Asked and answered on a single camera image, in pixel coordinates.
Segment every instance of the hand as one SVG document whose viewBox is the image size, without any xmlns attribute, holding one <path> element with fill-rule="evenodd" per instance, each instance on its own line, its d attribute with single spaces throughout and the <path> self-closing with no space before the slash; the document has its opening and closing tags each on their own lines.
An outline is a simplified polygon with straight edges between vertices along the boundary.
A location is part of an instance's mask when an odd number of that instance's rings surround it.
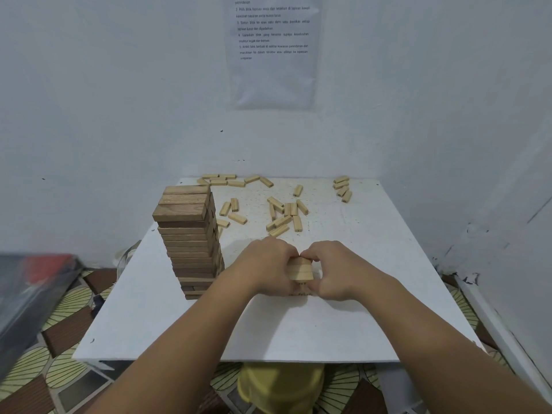
<svg viewBox="0 0 552 414">
<path fill-rule="evenodd" d="M 297 249 L 274 237 L 252 241 L 227 271 L 241 278 L 251 288 L 252 295 L 288 296 L 299 289 L 285 269 L 291 257 L 299 257 Z"/>
<path fill-rule="evenodd" d="M 322 263 L 322 278 L 307 282 L 308 288 L 322 299 L 359 300 L 366 280 L 385 275 L 339 241 L 315 242 L 301 257 Z"/>
</svg>

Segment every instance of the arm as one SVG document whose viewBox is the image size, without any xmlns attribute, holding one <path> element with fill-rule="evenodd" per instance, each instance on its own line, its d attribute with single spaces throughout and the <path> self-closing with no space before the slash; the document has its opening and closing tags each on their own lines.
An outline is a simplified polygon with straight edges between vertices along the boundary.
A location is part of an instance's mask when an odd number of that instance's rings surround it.
<svg viewBox="0 0 552 414">
<path fill-rule="evenodd" d="M 359 301 L 375 318 L 432 414 L 551 413 L 540 395 L 383 273 L 339 242 L 301 253 L 322 263 L 308 286 L 321 298 Z"/>
<path fill-rule="evenodd" d="M 289 258 L 298 255 L 272 237 L 249 244 L 88 413 L 195 412 L 250 299 L 257 293 L 286 296 L 298 287 L 285 274 Z"/>
</svg>

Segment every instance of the wooden block tower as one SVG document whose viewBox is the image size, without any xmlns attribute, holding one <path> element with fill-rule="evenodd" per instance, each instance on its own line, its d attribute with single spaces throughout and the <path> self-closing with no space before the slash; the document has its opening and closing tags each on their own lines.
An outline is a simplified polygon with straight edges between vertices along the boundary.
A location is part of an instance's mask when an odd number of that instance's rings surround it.
<svg viewBox="0 0 552 414">
<path fill-rule="evenodd" d="M 198 299 L 224 270 L 211 187 L 170 186 L 154 211 L 186 299 Z"/>
</svg>

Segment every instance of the yellow plastic stool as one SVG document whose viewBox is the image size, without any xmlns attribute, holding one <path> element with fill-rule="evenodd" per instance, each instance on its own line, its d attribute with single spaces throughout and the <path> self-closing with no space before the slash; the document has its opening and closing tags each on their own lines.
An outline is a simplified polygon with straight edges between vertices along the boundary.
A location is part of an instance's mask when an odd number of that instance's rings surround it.
<svg viewBox="0 0 552 414">
<path fill-rule="evenodd" d="M 267 414 L 311 414 L 323 382 L 320 363 L 244 363 L 238 392 Z"/>
</svg>

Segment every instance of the poster on wall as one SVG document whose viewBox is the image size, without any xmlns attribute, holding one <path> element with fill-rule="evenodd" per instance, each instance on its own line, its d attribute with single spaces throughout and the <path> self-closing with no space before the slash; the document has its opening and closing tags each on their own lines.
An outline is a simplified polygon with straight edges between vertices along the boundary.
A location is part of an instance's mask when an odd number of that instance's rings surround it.
<svg viewBox="0 0 552 414">
<path fill-rule="evenodd" d="M 223 0 L 237 109 L 311 108 L 322 0 Z"/>
</svg>

